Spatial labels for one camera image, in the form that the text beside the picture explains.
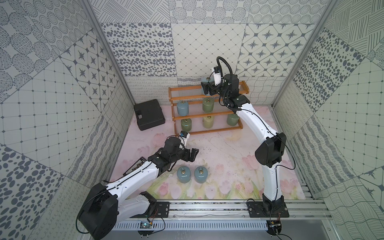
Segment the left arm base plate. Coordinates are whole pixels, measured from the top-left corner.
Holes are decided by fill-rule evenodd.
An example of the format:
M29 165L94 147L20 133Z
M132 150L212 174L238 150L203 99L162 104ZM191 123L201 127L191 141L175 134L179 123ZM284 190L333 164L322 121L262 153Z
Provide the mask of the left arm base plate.
M170 202L151 203L145 213L136 215L134 218L168 218L170 211Z

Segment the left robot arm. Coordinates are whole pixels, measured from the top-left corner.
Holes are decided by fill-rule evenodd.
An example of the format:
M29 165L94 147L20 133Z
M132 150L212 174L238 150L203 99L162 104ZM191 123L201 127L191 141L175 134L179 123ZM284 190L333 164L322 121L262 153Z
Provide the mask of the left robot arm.
M194 162L198 149L187 149L190 134L182 131L175 136L167 137L165 145L148 158L141 157L123 177L107 185L101 183L93 186L85 199L76 218L86 234L93 239L101 240L115 224L132 217L162 217L164 211L157 206L157 200L148 192L141 192L131 198L136 190L155 180L165 172L173 169L177 161Z

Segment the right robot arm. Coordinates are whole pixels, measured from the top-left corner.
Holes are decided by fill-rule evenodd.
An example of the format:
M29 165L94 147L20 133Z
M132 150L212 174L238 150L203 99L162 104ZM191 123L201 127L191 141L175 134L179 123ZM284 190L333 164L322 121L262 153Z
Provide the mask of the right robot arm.
M262 165L264 174L263 208L271 214L282 207L284 197L281 191L279 169L286 146L286 136L270 127L257 113L250 100L240 94L239 79L234 74L212 73L203 80L204 94L218 94L222 105L233 111L251 129L260 141L255 151L256 160Z

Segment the blue canister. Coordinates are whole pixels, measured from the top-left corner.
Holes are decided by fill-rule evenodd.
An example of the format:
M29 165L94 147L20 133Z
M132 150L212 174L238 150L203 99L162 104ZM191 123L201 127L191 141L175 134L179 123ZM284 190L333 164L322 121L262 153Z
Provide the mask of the blue canister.
M181 166L177 170L177 177L180 183L186 184L191 180L191 170L187 166Z
M195 181L199 184L203 184L207 181L209 171L204 166L199 166L194 171Z
M203 92L205 91L205 89L208 89L207 87L207 84L210 83L210 84L214 84L214 77L202 77L201 78L201 86L202 86L202 90Z
M181 117L189 115L189 103L187 101L179 101L177 103L177 112Z

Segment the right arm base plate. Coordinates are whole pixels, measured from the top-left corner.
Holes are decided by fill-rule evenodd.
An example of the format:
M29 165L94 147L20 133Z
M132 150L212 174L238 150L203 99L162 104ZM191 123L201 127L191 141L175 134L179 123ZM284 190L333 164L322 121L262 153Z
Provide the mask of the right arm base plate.
M263 195L262 201L246 201L250 218L288 218L290 216L284 196L270 201Z

